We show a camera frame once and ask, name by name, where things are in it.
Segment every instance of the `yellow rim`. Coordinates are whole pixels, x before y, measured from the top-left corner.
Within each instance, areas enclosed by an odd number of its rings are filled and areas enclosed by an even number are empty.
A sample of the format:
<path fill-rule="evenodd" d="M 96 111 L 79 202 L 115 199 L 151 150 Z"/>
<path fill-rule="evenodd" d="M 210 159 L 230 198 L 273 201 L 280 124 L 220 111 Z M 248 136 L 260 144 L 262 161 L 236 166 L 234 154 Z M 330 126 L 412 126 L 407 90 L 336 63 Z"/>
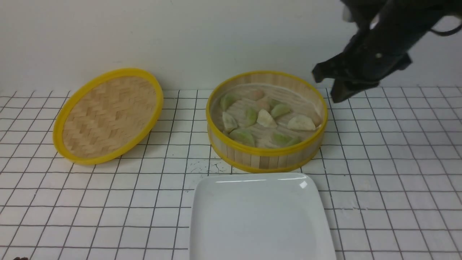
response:
<path fill-rule="evenodd" d="M 235 161 L 232 161 L 230 159 L 228 159 L 224 154 L 222 154 L 218 149 L 217 147 L 215 146 L 215 144 L 212 142 L 212 138 L 210 136 L 210 133 L 208 134 L 208 139 L 210 141 L 210 144 L 213 148 L 213 150 L 215 151 L 215 153 L 217 153 L 218 156 L 220 156 L 220 158 L 222 160 L 224 160 L 226 163 L 228 163 L 229 165 L 235 167 L 235 168 L 238 168 L 239 170 L 243 170 L 245 172 L 249 172 L 249 173 L 279 173 L 279 172 L 290 172 L 290 171 L 293 171 L 295 169 L 298 169 L 300 167 L 302 167 L 303 165 L 307 164 L 311 159 L 313 159 L 313 157 L 315 157 L 315 155 L 317 154 L 317 152 L 319 151 L 319 148 L 321 147 L 321 144 L 319 144 L 316 148 L 316 150 L 314 151 L 314 153 L 310 154 L 308 156 L 308 158 L 306 158 L 305 160 L 301 161 L 300 163 L 297 163 L 297 164 L 294 164 L 293 166 L 290 166 L 290 167 L 286 167 L 286 168 L 278 168 L 278 169 L 259 169 L 259 168 L 253 168 L 253 167 L 249 167 L 249 166 L 245 166 L 245 165 L 242 165 L 242 164 L 239 164 Z"/>
<path fill-rule="evenodd" d="M 216 95 L 217 91 L 223 85 L 227 84 L 228 82 L 230 82 L 232 80 L 235 80 L 236 78 L 247 76 L 247 75 L 250 75 L 250 74 L 263 74 L 263 73 L 277 74 L 277 75 L 282 75 L 282 76 L 286 76 L 286 77 L 295 79 L 297 81 L 302 82 L 307 87 L 311 88 L 316 93 L 316 95 L 318 95 L 318 97 L 321 100 L 322 105 L 323 105 L 324 118 L 322 119 L 321 127 L 316 131 L 316 133 L 312 137 L 310 137 L 310 138 L 308 138 L 308 139 L 304 140 L 303 142 L 298 143 L 296 145 L 289 146 L 289 147 L 284 147 L 284 148 L 278 148 L 278 149 L 256 148 L 256 147 L 245 146 L 245 145 L 240 144 L 240 143 L 238 143 L 238 142 L 236 142 L 234 140 L 231 140 L 229 137 L 225 136 L 215 126 L 215 124 L 212 121 L 212 117 L 210 115 L 210 106 L 211 106 L 210 103 L 211 103 L 211 100 L 213 99 L 213 97 Z M 324 98 L 322 97 L 321 93 L 319 93 L 319 91 L 317 89 L 315 89 L 310 83 L 308 83 L 308 82 L 306 82 L 306 81 L 304 81 L 304 80 L 302 80 L 302 79 L 300 79 L 300 78 L 298 78 L 298 77 L 296 77 L 294 75 L 279 72 L 279 71 L 266 71 L 266 70 L 251 71 L 251 72 L 246 72 L 246 73 L 243 73 L 243 74 L 239 74 L 239 75 L 234 76 L 234 77 L 232 77 L 230 79 L 227 79 L 226 81 L 224 81 L 223 83 L 218 85 L 218 87 L 216 87 L 215 90 L 210 95 L 210 97 L 209 97 L 209 99 L 207 101 L 207 107 L 206 107 L 205 113 L 206 113 L 207 123 L 210 126 L 210 129 L 212 130 L 213 134 L 216 135 L 218 137 L 218 139 L 220 139 L 223 143 L 225 143 L 228 146 L 233 147 L 234 149 L 236 149 L 238 151 L 249 153 L 249 154 L 252 154 L 252 155 L 259 155 L 259 156 L 279 156 L 279 155 L 286 155 L 286 154 L 291 154 L 291 153 L 300 151 L 300 150 L 306 148 L 311 143 L 313 143 L 319 137 L 319 135 L 322 132 L 324 132 L 324 128 L 326 128 L 326 124 L 327 124 L 327 105 L 326 105 L 326 102 L 324 101 Z"/>
<path fill-rule="evenodd" d="M 152 115 L 151 119 L 149 120 L 146 127 L 131 141 L 129 141 L 124 146 L 120 147 L 119 149 L 115 150 L 112 153 L 109 153 L 104 156 L 95 157 L 95 158 L 81 158 L 74 156 L 71 154 L 65 147 L 63 139 L 62 139 L 62 132 L 64 129 L 64 123 L 69 116 L 69 113 L 74 108 L 74 106 L 80 101 L 80 99 L 85 96 L 90 90 L 99 86 L 100 84 L 119 77 L 124 76 L 137 76 L 149 81 L 156 92 L 156 107 L 154 108 L 154 114 Z M 147 71 L 138 68 L 123 68 L 114 71 L 110 71 L 105 73 L 97 78 L 91 80 L 83 87 L 81 87 L 72 97 L 64 104 L 63 108 L 58 114 L 58 117 L 55 122 L 55 126 L 53 128 L 53 143 L 55 144 L 56 150 L 66 159 L 78 163 L 78 164 L 98 164 L 110 161 L 122 154 L 128 152 L 131 148 L 133 148 L 136 144 L 141 142 L 143 138 L 149 134 L 151 129 L 156 124 L 157 119 L 162 112 L 162 106 L 164 102 L 164 96 L 162 94 L 162 89 L 157 82 L 156 78 Z"/>

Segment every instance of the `robotic arm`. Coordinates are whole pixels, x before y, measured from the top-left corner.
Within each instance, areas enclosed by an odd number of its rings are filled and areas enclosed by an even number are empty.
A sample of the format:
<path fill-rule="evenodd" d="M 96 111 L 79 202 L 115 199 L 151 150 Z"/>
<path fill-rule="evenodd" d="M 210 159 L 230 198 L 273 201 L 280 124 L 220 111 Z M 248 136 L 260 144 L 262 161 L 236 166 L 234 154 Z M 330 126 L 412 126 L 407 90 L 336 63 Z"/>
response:
<path fill-rule="evenodd" d="M 313 69 L 317 83 L 335 79 L 331 96 L 340 103 L 373 87 L 411 63 L 407 54 L 427 32 L 449 36 L 462 29 L 439 32 L 432 27 L 444 16 L 462 19 L 462 0 L 341 0 L 358 26 L 342 53 Z"/>

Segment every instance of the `square plate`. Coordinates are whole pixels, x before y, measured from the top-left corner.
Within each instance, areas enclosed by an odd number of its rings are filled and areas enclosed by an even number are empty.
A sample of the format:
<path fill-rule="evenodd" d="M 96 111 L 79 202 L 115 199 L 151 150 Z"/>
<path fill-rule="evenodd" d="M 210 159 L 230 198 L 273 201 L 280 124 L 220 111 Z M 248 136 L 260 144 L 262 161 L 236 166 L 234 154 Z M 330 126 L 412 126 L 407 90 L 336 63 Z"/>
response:
<path fill-rule="evenodd" d="M 203 179 L 189 241 L 190 260 L 335 260 L 316 185 L 299 173 Z"/>

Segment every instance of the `white wall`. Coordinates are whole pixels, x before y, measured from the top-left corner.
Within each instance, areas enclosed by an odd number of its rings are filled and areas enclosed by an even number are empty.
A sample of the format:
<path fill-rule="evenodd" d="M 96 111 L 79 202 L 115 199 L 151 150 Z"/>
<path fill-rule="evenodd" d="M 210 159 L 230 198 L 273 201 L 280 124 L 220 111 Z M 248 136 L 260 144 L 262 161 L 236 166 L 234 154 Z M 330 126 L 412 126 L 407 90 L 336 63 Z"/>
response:
<path fill-rule="evenodd" d="M 76 89 L 122 67 L 153 72 L 164 89 L 210 89 L 258 69 L 313 82 L 313 66 L 356 31 L 342 8 L 339 0 L 2 0 L 0 88 Z M 427 35 L 414 64 L 383 84 L 460 84 L 461 40 Z"/>

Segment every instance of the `grid tiled surface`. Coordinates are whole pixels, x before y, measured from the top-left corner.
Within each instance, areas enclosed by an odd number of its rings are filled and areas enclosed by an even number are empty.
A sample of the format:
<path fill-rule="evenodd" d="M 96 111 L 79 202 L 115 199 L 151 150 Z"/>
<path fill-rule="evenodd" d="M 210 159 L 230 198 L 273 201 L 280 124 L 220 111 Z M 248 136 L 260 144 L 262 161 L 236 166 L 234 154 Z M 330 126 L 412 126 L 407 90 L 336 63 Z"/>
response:
<path fill-rule="evenodd" d="M 330 103 L 323 146 L 299 169 L 323 200 L 339 260 L 461 260 L 462 92 L 376 88 Z M 72 93 L 0 92 L 0 256 L 187 260 L 194 188 L 242 173 L 211 150 L 211 91 L 165 91 L 134 149 L 96 166 L 56 153 Z"/>

